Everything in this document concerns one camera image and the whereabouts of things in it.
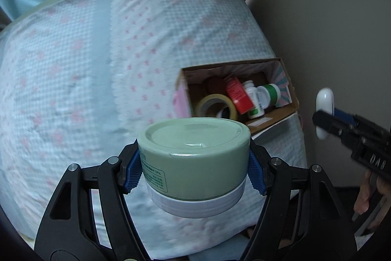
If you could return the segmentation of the green band white jar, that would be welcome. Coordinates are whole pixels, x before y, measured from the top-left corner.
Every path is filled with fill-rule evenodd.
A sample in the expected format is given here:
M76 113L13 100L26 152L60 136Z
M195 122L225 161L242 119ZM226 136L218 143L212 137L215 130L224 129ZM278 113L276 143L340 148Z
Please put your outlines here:
M263 109L268 109L277 104L281 98L281 92L277 85L269 83L267 85L261 85L257 87L257 97L259 99L260 106Z

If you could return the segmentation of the red cosmetic box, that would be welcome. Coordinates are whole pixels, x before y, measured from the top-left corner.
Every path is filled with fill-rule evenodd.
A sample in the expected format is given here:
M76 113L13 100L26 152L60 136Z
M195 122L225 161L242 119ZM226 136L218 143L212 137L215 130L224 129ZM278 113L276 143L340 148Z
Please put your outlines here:
M225 78L225 89L240 114L245 114L253 108L252 101L245 92L241 82L235 76Z

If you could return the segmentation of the open cardboard box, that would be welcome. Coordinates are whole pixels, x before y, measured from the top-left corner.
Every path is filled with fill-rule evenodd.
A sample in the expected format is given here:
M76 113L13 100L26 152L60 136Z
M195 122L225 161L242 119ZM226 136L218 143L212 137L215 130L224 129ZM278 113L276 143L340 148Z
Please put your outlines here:
M219 117L260 133L299 108L280 58L243 60L181 69L174 92L178 117Z

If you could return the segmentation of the yellow packing tape roll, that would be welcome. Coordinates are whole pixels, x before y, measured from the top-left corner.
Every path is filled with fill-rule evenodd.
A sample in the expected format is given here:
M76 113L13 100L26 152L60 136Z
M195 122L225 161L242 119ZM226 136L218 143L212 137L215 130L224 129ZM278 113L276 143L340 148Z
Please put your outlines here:
M233 102L225 95L211 94L201 99L195 109L196 117L215 117L236 121L238 113Z

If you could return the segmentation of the green lid white cream jar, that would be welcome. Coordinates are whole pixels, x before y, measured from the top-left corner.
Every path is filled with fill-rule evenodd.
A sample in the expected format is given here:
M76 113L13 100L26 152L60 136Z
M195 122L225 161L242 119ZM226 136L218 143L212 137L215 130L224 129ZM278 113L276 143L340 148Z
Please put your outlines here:
M211 117L170 119L138 135L142 172L156 206L200 219L236 205L245 190L250 130Z

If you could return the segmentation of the floral checked bed sheet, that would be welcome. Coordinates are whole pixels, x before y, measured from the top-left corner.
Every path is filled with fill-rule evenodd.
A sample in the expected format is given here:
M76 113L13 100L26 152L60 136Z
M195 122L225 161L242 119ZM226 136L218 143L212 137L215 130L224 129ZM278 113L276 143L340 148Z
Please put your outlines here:
M1 33L1 206L36 238L66 168L174 117L180 70L273 57L244 0L50 0Z

